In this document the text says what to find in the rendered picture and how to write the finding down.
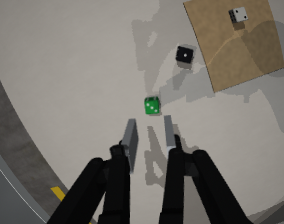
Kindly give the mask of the white die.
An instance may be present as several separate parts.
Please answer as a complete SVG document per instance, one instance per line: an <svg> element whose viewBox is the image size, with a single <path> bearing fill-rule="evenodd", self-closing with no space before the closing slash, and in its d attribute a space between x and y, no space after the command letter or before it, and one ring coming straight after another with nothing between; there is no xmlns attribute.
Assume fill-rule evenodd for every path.
<svg viewBox="0 0 284 224"><path fill-rule="evenodd" d="M238 23L248 20L248 16L245 10L245 7L239 7L231 9L228 11L231 17L232 23Z"/></svg>

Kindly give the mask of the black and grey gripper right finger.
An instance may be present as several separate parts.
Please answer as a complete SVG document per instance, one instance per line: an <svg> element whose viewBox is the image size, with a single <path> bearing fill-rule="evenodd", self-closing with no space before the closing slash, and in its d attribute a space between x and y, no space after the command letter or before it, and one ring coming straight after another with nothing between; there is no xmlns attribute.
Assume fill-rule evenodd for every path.
<svg viewBox="0 0 284 224"><path fill-rule="evenodd" d="M158 224L183 224L184 176L192 177L211 224L254 224L208 153L201 149L185 153L180 136L174 134L171 115L164 116L164 124L168 163Z"/></svg>

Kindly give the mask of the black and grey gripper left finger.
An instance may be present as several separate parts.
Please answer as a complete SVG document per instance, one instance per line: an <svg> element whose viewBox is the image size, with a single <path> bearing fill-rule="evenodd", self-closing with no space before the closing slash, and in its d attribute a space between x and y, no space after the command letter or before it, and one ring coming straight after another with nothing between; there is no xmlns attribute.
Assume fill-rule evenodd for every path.
<svg viewBox="0 0 284 224"><path fill-rule="evenodd" d="M109 149L111 159L91 159L46 224L89 224L104 193L97 224L130 224L130 175L138 141L136 118L129 119L121 145Z"/></svg>

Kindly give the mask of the tan square mat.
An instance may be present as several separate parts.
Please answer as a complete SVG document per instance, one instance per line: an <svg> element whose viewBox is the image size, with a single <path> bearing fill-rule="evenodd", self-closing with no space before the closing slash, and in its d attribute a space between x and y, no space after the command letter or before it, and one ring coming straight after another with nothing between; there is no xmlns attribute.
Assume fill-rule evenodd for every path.
<svg viewBox="0 0 284 224"><path fill-rule="evenodd" d="M213 92L284 67L268 0L190 0L183 3ZM248 20L232 23L229 10L245 7Z"/></svg>

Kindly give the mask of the green die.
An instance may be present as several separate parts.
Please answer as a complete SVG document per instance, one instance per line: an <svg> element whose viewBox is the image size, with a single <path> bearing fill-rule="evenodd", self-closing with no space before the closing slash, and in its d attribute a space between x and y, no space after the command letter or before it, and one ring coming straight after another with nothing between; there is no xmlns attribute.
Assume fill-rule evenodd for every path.
<svg viewBox="0 0 284 224"><path fill-rule="evenodd" d="M159 112L159 99L158 97L145 98L145 111L146 114L157 114Z"/></svg>

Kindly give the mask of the black die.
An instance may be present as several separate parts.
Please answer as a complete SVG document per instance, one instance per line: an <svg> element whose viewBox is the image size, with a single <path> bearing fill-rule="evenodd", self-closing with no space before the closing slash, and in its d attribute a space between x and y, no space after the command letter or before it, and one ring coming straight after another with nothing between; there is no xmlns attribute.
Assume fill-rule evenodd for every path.
<svg viewBox="0 0 284 224"><path fill-rule="evenodd" d="M190 64L192 60L192 55L193 49L178 46L175 59L177 61Z"/></svg>

